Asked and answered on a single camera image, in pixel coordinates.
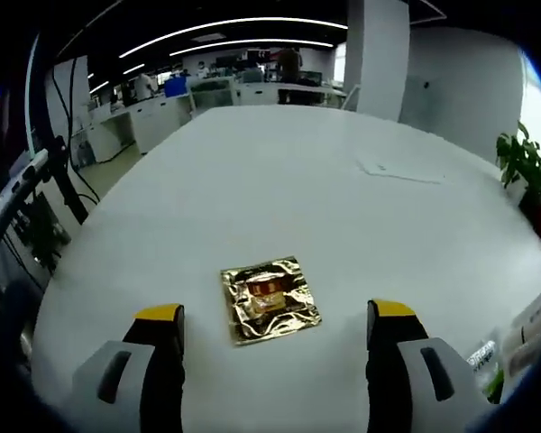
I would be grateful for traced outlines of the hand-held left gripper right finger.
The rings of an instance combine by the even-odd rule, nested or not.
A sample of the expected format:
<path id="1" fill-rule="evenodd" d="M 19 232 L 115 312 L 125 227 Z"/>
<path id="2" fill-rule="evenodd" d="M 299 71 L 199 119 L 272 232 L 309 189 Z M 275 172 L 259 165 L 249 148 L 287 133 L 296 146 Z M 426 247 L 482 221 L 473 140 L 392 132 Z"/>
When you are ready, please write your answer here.
<path id="1" fill-rule="evenodd" d="M 471 366 L 407 305 L 367 304 L 369 432 L 466 432 L 490 403 Z"/>

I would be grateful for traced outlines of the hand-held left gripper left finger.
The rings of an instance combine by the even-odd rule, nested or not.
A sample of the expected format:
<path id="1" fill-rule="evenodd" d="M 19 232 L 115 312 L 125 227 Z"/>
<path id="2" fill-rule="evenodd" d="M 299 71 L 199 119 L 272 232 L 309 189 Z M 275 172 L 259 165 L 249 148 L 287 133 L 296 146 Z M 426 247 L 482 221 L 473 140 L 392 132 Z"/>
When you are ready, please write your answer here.
<path id="1" fill-rule="evenodd" d="M 121 340 L 101 345 L 73 374 L 77 432 L 180 432 L 185 312 L 165 304 L 136 313 Z"/>

